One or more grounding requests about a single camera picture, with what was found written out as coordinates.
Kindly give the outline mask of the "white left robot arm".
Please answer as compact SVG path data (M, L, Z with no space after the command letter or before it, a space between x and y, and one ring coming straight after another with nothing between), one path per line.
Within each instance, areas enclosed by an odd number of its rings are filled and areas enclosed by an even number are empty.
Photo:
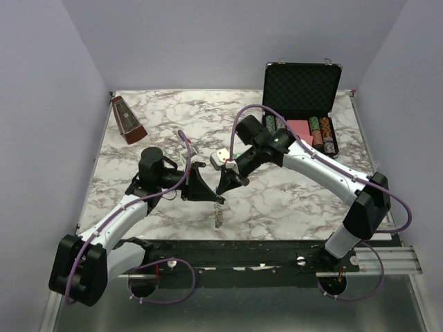
M180 192L184 201L224 203L205 183L200 168L205 163L187 160L186 168L164 156L158 147L141 153L138 173L118 205L91 229L64 236L57 247L48 282L67 304L93 306L101 298L112 273L148 272L154 263L150 245L123 236L144 219L169 192Z

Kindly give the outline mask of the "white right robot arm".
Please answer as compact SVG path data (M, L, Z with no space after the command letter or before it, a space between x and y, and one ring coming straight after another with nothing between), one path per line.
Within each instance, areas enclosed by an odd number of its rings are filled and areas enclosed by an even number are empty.
M238 138L248 149L233 158L227 149L212 153L210 161L221 173L216 193L246 186L249 175L265 163L301 173L322 185L349 206L338 229L325 242L318 254L320 266L328 271L342 265L344 256L362 240L369 240L390 209L386 194L388 179L376 172L368 176L316 151L302 147L287 129L275 133L264 127L254 116L247 116L235 128Z

